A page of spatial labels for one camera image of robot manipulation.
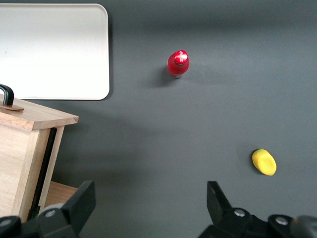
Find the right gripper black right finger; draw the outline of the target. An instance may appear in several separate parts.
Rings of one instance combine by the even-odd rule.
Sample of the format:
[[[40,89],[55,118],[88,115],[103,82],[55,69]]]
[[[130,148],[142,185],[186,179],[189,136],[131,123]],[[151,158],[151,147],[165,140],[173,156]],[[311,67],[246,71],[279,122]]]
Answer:
[[[266,238],[267,224],[243,208],[232,207],[216,181],[207,183],[207,209],[212,221],[201,238]]]

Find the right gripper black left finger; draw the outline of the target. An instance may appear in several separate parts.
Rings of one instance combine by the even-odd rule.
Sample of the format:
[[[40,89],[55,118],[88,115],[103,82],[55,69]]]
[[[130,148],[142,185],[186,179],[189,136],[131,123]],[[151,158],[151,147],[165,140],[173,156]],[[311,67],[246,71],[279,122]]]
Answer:
[[[54,204],[37,217],[41,238],[78,238],[96,207],[95,183],[83,182],[63,204]]]

